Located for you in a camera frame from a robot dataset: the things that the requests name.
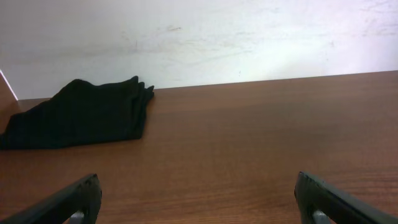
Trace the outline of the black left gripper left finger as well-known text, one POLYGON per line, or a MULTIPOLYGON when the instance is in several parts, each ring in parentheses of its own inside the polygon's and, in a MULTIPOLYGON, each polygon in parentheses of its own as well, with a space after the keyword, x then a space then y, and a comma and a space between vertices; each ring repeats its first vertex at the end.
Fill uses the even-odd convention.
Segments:
POLYGON ((37 204, 1 220, 1 223, 64 223, 74 214, 79 223, 95 223, 102 190, 96 174, 88 174, 37 204))

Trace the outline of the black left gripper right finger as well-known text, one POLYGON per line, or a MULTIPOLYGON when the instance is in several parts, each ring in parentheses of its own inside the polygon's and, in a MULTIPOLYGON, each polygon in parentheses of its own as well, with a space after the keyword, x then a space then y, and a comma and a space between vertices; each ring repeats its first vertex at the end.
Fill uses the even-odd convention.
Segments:
POLYGON ((294 195, 302 223, 393 224, 384 213, 307 172, 299 172, 294 195))

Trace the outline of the black shorts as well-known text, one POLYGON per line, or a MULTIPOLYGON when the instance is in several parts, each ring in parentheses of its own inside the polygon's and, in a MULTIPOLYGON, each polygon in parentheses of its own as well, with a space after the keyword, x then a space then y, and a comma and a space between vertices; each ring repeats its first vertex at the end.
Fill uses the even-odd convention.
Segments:
POLYGON ((138 77, 93 85, 75 79, 51 99, 10 117, 1 149, 59 149, 140 139, 154 97, 138 77))

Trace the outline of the brown wooden side panel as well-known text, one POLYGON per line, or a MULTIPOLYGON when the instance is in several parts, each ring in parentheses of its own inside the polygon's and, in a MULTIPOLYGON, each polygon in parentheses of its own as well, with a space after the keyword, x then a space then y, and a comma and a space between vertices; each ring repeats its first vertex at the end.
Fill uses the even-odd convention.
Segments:
POLYGON ((1 133, 6 129, 10 117, 19 111, 19 101, 6 76, 1 71, 1 133))

